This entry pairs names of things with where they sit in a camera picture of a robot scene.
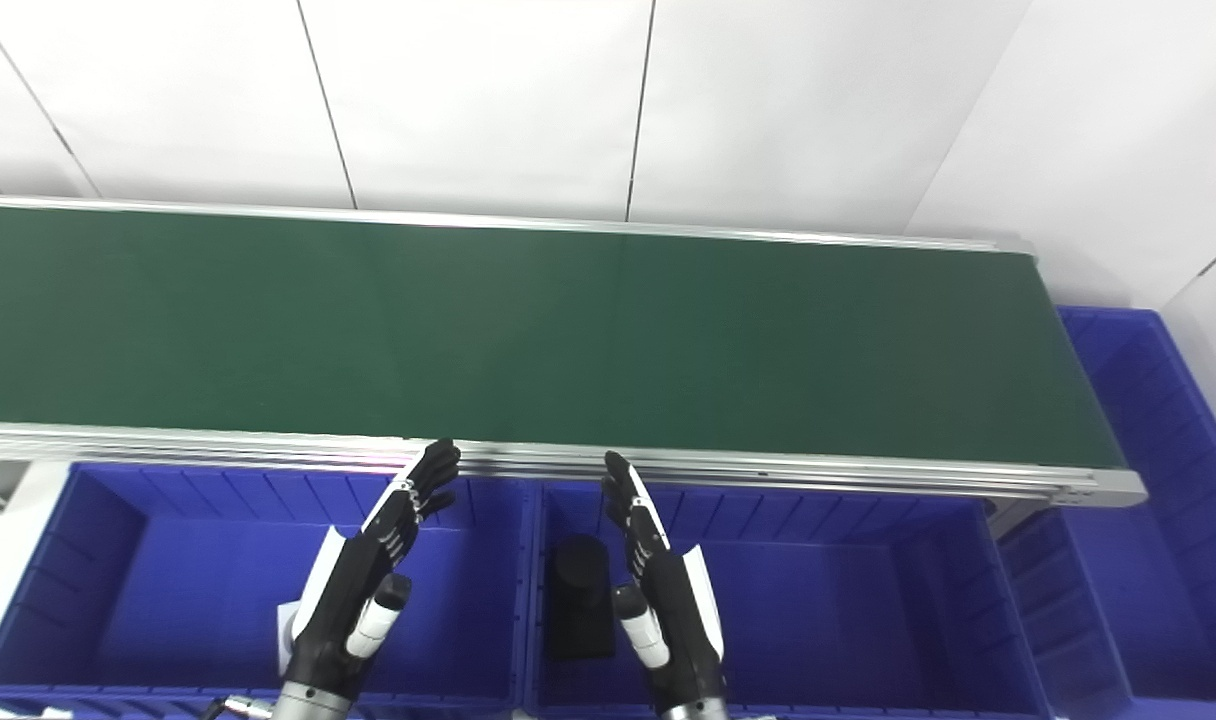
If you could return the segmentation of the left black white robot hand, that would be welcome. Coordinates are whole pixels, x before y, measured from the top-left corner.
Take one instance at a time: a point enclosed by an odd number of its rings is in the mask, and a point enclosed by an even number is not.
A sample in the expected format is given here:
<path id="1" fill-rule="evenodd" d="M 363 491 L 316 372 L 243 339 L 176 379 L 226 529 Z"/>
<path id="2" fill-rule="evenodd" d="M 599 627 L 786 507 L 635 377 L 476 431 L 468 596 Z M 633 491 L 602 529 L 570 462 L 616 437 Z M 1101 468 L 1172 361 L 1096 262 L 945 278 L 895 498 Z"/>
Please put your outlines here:
<path id="1" fill-rule="evenodd" d="M 454 439 L 430 441 L 399 469 L 351 536 L 326 533 L 291 625 L 276 719 L 343 719 L 402 614 L 411 580 L 396 573 L 430 514 L 447 510 L 460 473 Z"/>

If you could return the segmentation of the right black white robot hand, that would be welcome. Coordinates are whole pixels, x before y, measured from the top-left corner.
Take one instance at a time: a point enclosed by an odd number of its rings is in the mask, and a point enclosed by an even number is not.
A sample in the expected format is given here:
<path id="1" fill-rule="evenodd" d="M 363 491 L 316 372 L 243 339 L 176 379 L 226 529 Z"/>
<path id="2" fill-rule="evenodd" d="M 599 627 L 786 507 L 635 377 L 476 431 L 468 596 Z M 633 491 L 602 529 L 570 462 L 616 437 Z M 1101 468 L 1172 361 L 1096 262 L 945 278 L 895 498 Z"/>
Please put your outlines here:
<path id="1" fill-rule="evenodd" d="M 699 546 L 672 551 L 643 478 L 617 451 L 604 456 L 606 514 L 623 531 L 630 580 L 610 602 L 644 666 L 659 719 L 727 719 L 724 635 Z"/>

